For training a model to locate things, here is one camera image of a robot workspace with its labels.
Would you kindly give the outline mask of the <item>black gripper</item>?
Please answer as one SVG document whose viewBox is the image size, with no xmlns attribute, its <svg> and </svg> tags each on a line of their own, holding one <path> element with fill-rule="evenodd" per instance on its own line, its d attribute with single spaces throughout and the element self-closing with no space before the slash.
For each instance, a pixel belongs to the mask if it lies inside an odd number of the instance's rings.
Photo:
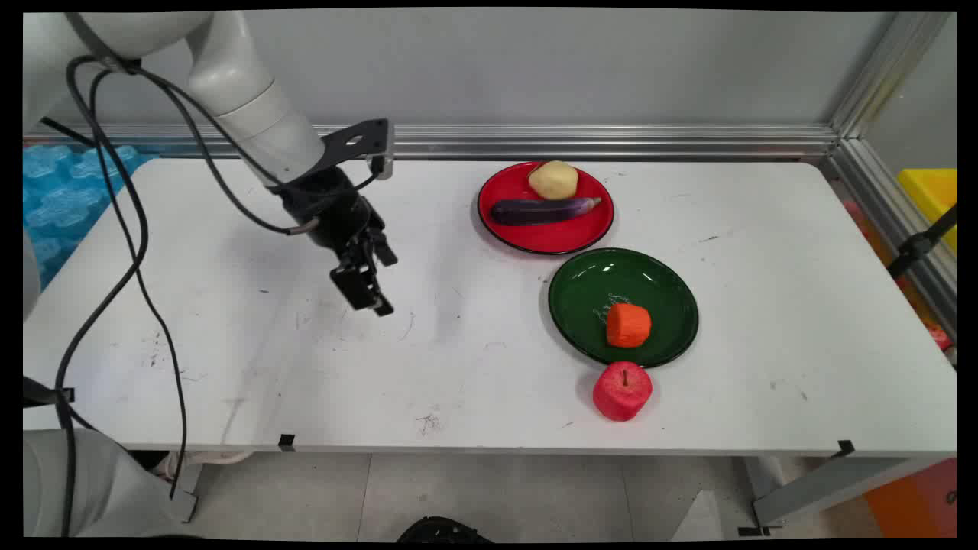
<svg viewBox="0 0 978 550">
<path fill-rule="evenodd" d="M 287 236 L 305 235 L 318 246 L 343 253 L 338 267 L 329 271 L 329 279 L 353 310 L 370 309 L 378 317 L 394 313 L 378 283 L 374 255 L 384 266 L 397 264 L 397 255 L 389 246 L 377 210 L 342 168 L 312 170 L 284 189 L 269 191 L 294 221 Z M 347 251 L 363 243 L 370 244 L 374 254 Z"/>
</svg>

